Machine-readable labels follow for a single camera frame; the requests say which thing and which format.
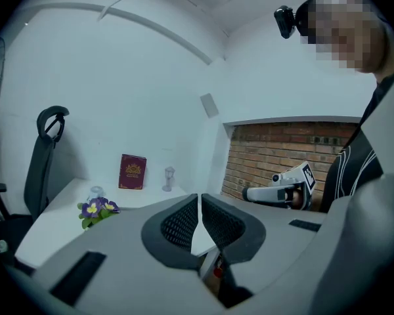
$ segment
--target black chair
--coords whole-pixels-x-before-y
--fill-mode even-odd
[[[64,130],[64,116],[69,111],[62,106],[51,106],[43,110],[37,119],[38,138],[32,152],[31,163],[26,177],[24,201],[31,215],[10,215],[0,196],[0,240],[5,240],[9,250],[14,253],[33,222],[48,206],[48,179],[56,143]],[[47,120],[55,116],[54,121],[45,128]],[[53,138],[47,132],[60,123],[60,129]],[[6,185],[0,183],[0,193],[6,192]]]

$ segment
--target hand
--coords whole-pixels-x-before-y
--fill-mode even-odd
[[[288,199],[288,193],[285,193],[284,199]],[[299,189],[294,189],[294,197],[292,199],[291,204],[289,206],[292,209],[299,210],[302,208],[303,205],[303,192]]]

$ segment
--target potted plant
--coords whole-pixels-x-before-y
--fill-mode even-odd
[[[105,197],[93,198],[89,203],[78,203],[77,208],[81,210],[79,219],[82,220],[81,227],[86,229],[92,227],[102,219],[120,213],[119,207],[113,201],[108,201]]]

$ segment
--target book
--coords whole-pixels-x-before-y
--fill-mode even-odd
[[[120,178],[118,188],[143,189],[144,171],[146,170],[146,158],[123,154],[121,157]]]

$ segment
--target chair headrest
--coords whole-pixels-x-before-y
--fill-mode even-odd
[[[62,106],[51,106],[45,110],[43,110],[37,119],[37,128],[38,128],[38,135],[40,138],[45,138],[47,136],[47,132],[50,130],[52,126],[58,121],[60,123],[60,129],[58,130],[57,135],[53,138],[54,142],[58,142],[61,139],[63,130],[64,130],[64,116],[68,116],[70,113],[67,108]],[[55,120],[45,128],[45,124],[47,120],[53,116]]]

